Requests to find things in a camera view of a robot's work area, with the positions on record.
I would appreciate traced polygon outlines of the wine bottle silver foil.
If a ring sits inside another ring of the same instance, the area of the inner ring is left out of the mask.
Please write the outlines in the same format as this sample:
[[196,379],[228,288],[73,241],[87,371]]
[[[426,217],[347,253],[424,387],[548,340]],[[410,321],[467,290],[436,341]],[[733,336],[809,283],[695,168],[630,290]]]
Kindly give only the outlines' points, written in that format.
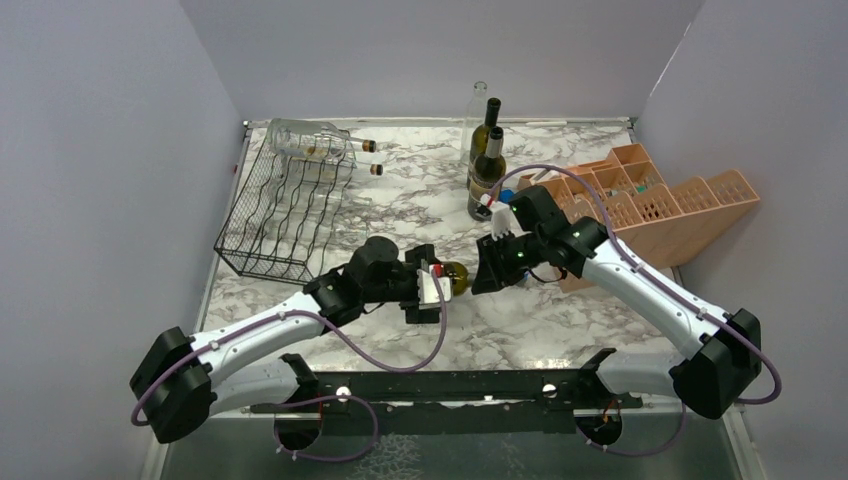
[[453,297],[462,296],[469,289],[471,279],[464,264],[456,261],[444,262],[442,271],[443,275],[450,279]]
[[474,160],[469,176],[467,211],[475,221],[486,221],[491,212],[481,202],[482,195],[506,173],[506,161],[502,155],[503,129],[494,126],[489,131],[487,145],[483,153]]

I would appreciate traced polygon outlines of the dark green wine bottle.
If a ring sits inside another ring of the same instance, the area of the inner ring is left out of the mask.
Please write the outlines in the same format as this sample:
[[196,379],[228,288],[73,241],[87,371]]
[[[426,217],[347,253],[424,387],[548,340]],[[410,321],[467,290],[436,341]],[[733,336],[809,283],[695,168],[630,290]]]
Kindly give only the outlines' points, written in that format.
[[485,152],[487,147],[490,130],[497,125],[497,120],[501,108],[501,100],[496,97],[489,98],[486,104],[486,112],[483,122],[478,125],[472,135],[469,150],[468,174],[466,178],[466,188],[470,188],[471,175],[474,170],[474,162],[476,158]]

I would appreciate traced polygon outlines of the clear glass bottle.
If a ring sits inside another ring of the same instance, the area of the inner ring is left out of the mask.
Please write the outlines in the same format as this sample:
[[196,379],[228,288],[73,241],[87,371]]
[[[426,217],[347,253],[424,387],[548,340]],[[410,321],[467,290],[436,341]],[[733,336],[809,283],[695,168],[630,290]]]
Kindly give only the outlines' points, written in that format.
[[473,85],[473,95],[468,102],[462,122],[462,135],[460,142],[460,160],[467,165],[470,159],[470,148],[472,144],[473,131],[484,121],[487,104],[488,85],[484,81],[477,81]]

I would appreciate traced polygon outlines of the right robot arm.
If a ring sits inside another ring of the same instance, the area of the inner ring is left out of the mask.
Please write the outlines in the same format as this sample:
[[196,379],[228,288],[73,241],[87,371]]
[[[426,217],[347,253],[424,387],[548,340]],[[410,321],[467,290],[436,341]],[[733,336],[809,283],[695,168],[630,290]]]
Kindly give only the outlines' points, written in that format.
[[476,242],[471,291],[498,292],[548,263],[623,301],[674,346],[670,355],[613,351],[577,380],[579,398],[600,407],[616,394],[678,398],[718,419],[760,374],[761,325],[746,309],[731,314],[697,298],[643,261],[592,217],[569,221],[543,187],[492,208],[491,231]]

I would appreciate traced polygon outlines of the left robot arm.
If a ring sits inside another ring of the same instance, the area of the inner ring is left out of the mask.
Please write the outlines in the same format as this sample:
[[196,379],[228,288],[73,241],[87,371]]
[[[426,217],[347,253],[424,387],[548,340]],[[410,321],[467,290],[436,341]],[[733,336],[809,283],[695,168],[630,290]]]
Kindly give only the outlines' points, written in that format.
[[467,287],[463,266],[437,259],[433,245],[400,253],[390,239],[372,236],[346,263],[260,314],[206,333],[188,335],[178,326],[160,333],[129,381],[137,400],[130,422],[167,444],[223,411],[276,402],[302,410],[317,382],[305,362],[291,354],[266,367],[258,360],[339,333],[369,304],[396,303],[408,323],[438,324],[442,343],[447,304]]

